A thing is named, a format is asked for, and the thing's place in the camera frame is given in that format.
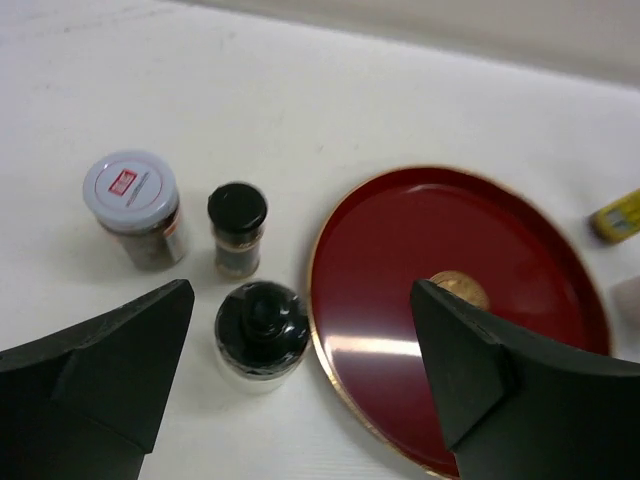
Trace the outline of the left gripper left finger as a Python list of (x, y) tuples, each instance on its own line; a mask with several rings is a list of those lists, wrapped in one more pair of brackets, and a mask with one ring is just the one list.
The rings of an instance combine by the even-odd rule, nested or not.
[(195, 294), (171, 281), (1, 354), (4, 479), (136, 479), (160, 430)]

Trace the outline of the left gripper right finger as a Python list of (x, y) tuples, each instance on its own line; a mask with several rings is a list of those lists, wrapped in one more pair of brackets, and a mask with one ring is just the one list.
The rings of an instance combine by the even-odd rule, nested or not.
[(412, 316), (463, 479), (635, 479), (639, 367), (534, 333), (427, 280)]

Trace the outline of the black-top white salt grinder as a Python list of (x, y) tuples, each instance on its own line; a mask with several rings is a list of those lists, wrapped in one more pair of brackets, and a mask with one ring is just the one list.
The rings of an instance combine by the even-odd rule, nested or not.
[(221, 376), (248, 394), (278, 388), (300, 364), (311, 337), (297, 293), (263, 280), (247, 282), (225, 297), (213, 333)]

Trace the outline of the silver-lid blue-label jar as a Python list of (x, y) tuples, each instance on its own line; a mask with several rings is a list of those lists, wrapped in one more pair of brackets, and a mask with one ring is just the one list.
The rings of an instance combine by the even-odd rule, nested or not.
[(626, 279), (612, 289), (612, 297), (621, 320), (632, 329), (640, 326), (640, 277)]

